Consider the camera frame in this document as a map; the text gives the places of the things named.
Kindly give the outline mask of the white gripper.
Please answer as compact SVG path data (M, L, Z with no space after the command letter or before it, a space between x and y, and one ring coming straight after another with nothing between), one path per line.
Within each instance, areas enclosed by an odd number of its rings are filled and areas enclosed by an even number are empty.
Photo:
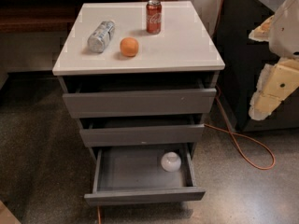
M264 66L250 100L249 116L264 120L299 88L299 61L295 60L299 58L299 0L285 0L274 16L249 33L249 39L269 41L269 49L285 57Z

